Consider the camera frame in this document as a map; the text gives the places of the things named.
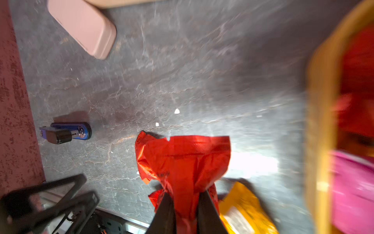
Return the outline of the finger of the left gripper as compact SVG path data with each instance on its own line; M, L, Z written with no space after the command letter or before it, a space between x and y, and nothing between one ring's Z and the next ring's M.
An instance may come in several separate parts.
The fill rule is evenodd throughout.
M4 222L44 222L52 218L55 211L41 210L41 197L53 189L70 185L71 188L59 200L70 201L86 183L84 174L45 182L9 192L1 198L1 221Z
M52 234L79 234L99 203L95 191L89 191L68 201L60 200L55 206L38 213L25 215L17 220L18 234L37 234L51 230Z

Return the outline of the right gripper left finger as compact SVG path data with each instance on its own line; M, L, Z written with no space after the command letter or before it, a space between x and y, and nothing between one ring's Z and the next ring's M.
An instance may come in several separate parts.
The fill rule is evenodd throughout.
M162 196L157 212L145 234L176 234L173 200L168 193Z

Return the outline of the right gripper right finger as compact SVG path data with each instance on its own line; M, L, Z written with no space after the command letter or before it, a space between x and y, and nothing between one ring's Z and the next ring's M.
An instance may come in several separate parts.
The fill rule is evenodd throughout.
M228 234L208 190L200 193L197 207L198 234Z

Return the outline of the yellow tea bag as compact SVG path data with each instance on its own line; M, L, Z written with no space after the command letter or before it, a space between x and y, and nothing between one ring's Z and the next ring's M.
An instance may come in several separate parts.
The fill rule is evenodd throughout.
M278 230L262 209L258 198L236 182L219 201L220 219L229 234L277 234Z

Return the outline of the red tea bag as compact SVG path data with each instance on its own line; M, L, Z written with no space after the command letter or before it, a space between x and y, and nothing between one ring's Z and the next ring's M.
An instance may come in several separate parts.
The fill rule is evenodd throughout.
M179 234L197 233L199 195L208 191L219 211L215 181L227 171L231 146L228 136L172 136L156 138L142 131L135 142L139 175L145 184L160 182L162 189L149 195L158 210L170 195Z
M358 32L342 59L340 97L336 105L339 128L374 137L374 25Z

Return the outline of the pink tea bag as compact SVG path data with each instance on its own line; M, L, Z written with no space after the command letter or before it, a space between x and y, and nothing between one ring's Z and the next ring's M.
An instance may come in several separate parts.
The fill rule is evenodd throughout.
M332 224L345 234L374 232L374 158L334 151Z

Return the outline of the red tea bag top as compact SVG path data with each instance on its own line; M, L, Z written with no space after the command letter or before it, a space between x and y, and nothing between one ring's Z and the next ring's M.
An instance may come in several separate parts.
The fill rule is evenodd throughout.
M336 105L339 128L374 137L374 25L358 32L342 59L340 97Z

